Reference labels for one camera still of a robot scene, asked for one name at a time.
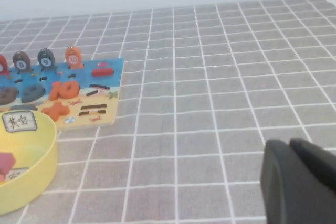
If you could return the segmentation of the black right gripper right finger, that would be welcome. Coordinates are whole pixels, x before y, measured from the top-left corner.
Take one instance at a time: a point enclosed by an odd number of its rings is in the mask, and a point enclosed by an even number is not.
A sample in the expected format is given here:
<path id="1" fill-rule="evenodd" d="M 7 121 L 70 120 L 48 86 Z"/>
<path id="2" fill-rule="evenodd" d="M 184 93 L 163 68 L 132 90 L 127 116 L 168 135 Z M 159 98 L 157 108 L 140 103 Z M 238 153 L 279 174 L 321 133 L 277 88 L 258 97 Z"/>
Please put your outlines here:
<path id="1" fill-rule="evenodd" d="M 335 155 L 301 138 L 292 138 L 289 146 L 317 180 L 335 189 Z"/>

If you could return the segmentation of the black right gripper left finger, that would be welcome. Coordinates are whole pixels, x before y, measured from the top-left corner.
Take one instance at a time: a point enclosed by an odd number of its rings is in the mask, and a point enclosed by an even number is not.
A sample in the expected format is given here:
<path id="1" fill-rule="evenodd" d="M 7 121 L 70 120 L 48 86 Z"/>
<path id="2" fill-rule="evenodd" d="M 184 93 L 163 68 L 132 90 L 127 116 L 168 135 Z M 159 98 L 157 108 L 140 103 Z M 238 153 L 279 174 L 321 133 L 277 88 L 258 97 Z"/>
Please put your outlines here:
<path id="1" fill-rule="evenodd" d="M 260 185 L 267 223 L 335 223 L 335 189 L 322 184 L 282 140 L 268 140 Z"/>

